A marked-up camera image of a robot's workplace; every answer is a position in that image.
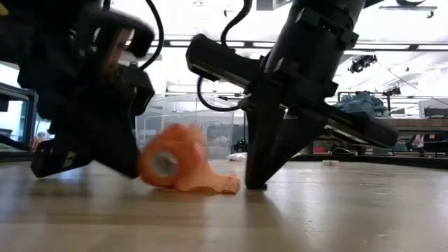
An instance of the white object on floor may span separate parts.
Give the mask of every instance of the white object on floor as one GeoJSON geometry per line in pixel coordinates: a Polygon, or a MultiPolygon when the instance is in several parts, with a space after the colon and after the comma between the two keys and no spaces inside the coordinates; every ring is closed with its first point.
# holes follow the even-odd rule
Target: white object on floor
{"type": "Polygon", "coordinates": [[[338,166],[339,165],[339,161],[337,161],[337,160],[324,160],[324,161],[322,161],[322,165],[323,166],[338,166]]]}
{"type": "Polygon", "coordinates": [[[233,153],[227,156],[231,161],[245,162],[247,160],[247,153],[233,153]]]}

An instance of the ceiling light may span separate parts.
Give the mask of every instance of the ceiling light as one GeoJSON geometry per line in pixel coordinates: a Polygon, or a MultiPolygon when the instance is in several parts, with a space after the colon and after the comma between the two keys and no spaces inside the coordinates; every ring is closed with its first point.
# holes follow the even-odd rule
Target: ceiling light
{"type": "Polygon", "coordinates": [[[419,45],[422,50],[448,50],[448,45],[419,45]]]}
{"type": "Polygon", "coordinates": [[[275,42],[254,42],[254,47],[259,48],[273,48],[275,45],[275,42]]]}
{"type": "Polygon", "coordinates": [[[226,42],[227,46],[230,47],[244,47],[244,42],[226,42]]]}
{"type": "Polygon", "coordinates": [[[386,45],[386,44],[356,44],[354,50],[405,50],[408,45],[386,45]]]}
{"type": "MultiPolygon", "coordinates": [[[[128,46],[128,45],[130,45],[131,44],[131,41],[130,40],[128,40],[128,41],[126,41],[126,46],[128,46]]],[[[152,43],[151,43],[151,47],[155,47],[155,46],[157,46],[159,44],[159,41],[153,41],[152,43]]]]}
{"type": "Polygon", "coordinates": [[[345,55],[375,55],[375,52],[366,52],[359,50],[346,50],[344,51],[345,55]]]}
{"type": "Polygon", "coordinates": [[[189,41],[170,41],[169,44],[171,46],[189,46],[189,41]]]}

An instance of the wooden table surface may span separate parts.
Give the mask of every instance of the wooden table surface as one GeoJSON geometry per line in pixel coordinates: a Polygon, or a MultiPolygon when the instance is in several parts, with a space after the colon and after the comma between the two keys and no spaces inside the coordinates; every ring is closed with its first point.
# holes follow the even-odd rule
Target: wooden table surface
{"type": "MultiPolygon", "coordinates": [[[[243,163],[212,165],[243,178],[243,163]]],[[[28,166],[0,164],[1,252],[448,251],[447,171],[291,162],[265,192],[208,196],[28,166]]]]}

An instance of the black cable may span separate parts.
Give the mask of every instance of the black cable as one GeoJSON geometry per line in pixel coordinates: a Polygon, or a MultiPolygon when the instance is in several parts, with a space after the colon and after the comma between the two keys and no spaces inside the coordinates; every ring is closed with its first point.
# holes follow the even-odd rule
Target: black cable
{"type": "MultiPolygon", "coordinates": [[[[221,33],[221,44],[227,48],[229,48],[229,46],[227,45],[227,33],[230,31],[231,28],[233,28],[235,25],[237,25],[239,22],[241,22],[251,11],[252,8],[252,0],[244,0],[244,5],[243,8],[241,8],[241,10],[238,12],[238,14],[225,26],[223,32],[221,33]]],[[[236,111],[239,109],[239,106],[233,106],[230,108],[219,108],[213,105],[210,105],[207,103],[207,101],[203,98],[202,96],[202,91],[201,91],[201,87],[202,87],[202,81],[204,80],[204,78],[202,76],[200,76],[197,79],[197,98],[199,99],[199,101],[202,103],[202,105],[204,105],[206,108],[211,109],[213,111],[220,111],[220,112],[231,112],[231,111],[236,111]]]]}
{"type": "Polygon", "coordinates": [[[163,31],[163,24],[162,19],[160,18],[159,12],[157,11],[157,8],[155,7],[154,3],[151,0],[146,0],[146,3],[148,4],[149,8],[151,9],[151,12],[154,15],[155,22],[157,23],[157,29],[159,30],[159,44],[157,45],[157,48],[155,49],[155,52],[151,58],[148,59],[143,65],[140,66],[140,70],[144,70],[146,67],[148,67],[150,64],[152,64],[160,55],[163,49],[163,42],[165,39],[165,34],[163,31]]]}
{"type": "Polygon", "coordinates": [[[202,105],[204,105],[208,109],[211,109],[212,111],[217,111],[217,112],[232,112],[232,111],[236,111],[239,109],[238,106],[232,106],[230,108],[220,108],[220,107],[213,106],[213,105],[209,104],[202,96],[201,87],[202,87],[203,80],[204,80],[204,77],[202,77],[202,76],[200,76],[197,79],[197,98],[202,103],[202,105]]]}
{"type": "Polygon", "coordinates": [[[104,0],[103,10],[110,10],[110,9],[111,9],[111,0],[104,0]]]}
{"type": "Polygon", "coordinates": [[[244,0],[243,8],[238,12],[238,14],[225,26],[223,32],[221,33],[221,44],[227,48],[227,33],[229,33],[230,29],[241,22],[251,11],[252,8],[252,0],[244,0]]]}

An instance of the orange tape roll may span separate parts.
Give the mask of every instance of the orange tape roll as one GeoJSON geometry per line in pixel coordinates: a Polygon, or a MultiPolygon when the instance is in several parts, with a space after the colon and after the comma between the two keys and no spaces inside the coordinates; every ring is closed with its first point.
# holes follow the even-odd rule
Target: orange tape roll
{"type": "Polygon", "coordinates": [[[141,180],[182,192],[237,193],[239,179],[216,174],[202,150],[205,145],[198,126],[170,125],[145,147],[139,159],[141,180]]]}

